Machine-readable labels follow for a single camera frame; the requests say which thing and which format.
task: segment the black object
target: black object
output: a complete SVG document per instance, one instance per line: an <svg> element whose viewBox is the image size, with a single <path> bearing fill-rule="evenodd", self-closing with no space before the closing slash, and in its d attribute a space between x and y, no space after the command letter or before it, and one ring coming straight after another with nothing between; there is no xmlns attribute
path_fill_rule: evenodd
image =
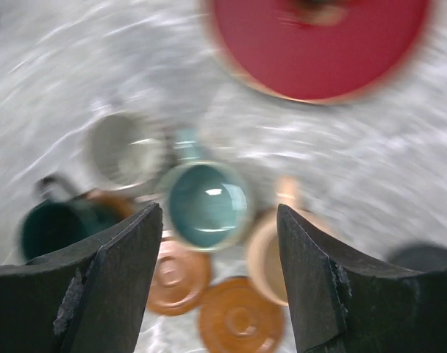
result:
<svg viewBox="0 0 447 353"><path fill-rule="evenodd" d="M26 265L0 266L0 353L132 353L161 234L151 204Z"/></svg>
<svg viewBox="0 0 447 353"><path fill-rule="evenodd" d="M278 209L279 248L299 353L447 353L447 267L369 257Z"/></svg>
<svg viewBox="0 0 447 353"><path fill-rule="evenodd" d="M42 178L35 189L43 202L26 215L21 226L21 250L26 260L61 250L121 221L104 205L82 197L60 174ZM63 197L55 190L61 190Z"/></svg>
<svg viewBox="0 0 447 353"><path fill-rule="evenodd" d="M434 271L447 267L447 248L416 243L393 252L387 259L393 265L416 271Z"/></svg>

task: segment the table surface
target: table surface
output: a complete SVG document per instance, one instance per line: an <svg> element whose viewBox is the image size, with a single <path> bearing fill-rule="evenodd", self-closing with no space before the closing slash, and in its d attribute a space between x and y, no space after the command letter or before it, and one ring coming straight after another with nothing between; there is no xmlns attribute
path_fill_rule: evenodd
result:
<svg viewBox="0 0 447 353"><path fill-rule="evenodd" d="M447 0L399 77L335 107L248 89L214 61L201 20L192 0L0 0L0 264L21 263L35 181L62 171L96 185L85 130L124 109L197 126L260 209L276 204L278 176L294 176L305 207L374 257L413 240L447 245ZM214 282L245 274L244 248L213 264ZM146 313L137 352L205 352L198 314ZM287 326L279 352L294 351Z"/></svg>

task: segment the cup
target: cup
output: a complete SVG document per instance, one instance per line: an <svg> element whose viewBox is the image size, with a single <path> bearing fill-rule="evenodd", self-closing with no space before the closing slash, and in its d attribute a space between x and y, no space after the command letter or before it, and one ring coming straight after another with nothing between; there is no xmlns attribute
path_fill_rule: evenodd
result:
<svg viewBox="0 0 447 353"><path fill-rule="evenodd" d="M286 204L303 215L310 223L333 235L330 228L323 224L313 213L302 210L297 202L297 181L282 177L276 186L278 203ZM248 275L253 286L272 302L287 306L287 293L279 256L279 238L277 236L276 211L270 210L257 222L250 235L246 251Z"/></svg>
<svg viewBox="0 0 447 353"><path fill-rule="evenodd" d="M69 200L60 201L51 190L53 186L60 187ZM43 202L28 213L21 227L21 249L27 260L81 241L117 224L125 216L104 201L98 202L97 192L86 198L80 196L60 175L41 179L36 191Z"/></svg>
<svg viewBox="0 0 447 353"><path fill-rule="evenodd" d="M158 185L174 237L197 252L236 244L254 215L248 187L236 170L204 156L192 129L179 130L179 162Z"/></svg>
<svg viewBox="0 0 447 353"><path fill-rule="evenodd" d="M85 154L101 188L137 197L149 191L150 181L161 172L166 142L157 122L116 113L89 128Z"/></svg>

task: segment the dark green mug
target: dark green mug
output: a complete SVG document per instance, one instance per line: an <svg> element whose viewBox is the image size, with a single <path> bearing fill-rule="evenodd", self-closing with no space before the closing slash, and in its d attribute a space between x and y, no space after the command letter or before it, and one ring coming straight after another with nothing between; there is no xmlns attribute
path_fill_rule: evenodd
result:
<svg viewBox="0 0 447 353"><path fill-rule="evenodd" d="M60 201L53 186L61 187L70 199ZM27 260L63 249L121 221L109 208L83 198L60 175L41 179L36 191L43 202L29 212L21 230L21 248Z"/></svg>

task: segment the red saucer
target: red saucer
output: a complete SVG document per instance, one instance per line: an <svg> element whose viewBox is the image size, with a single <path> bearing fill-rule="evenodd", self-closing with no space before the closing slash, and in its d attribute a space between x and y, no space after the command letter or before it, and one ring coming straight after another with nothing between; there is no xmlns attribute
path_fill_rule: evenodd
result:
<svg viewBox="0 0 447 353"><path fill-rule="evenodd" d="M417 43L434 2L338 0L336 23L314 25L302 20L301 0L203 1L234 74L271 95L318 104L383 79Z"/></svg>

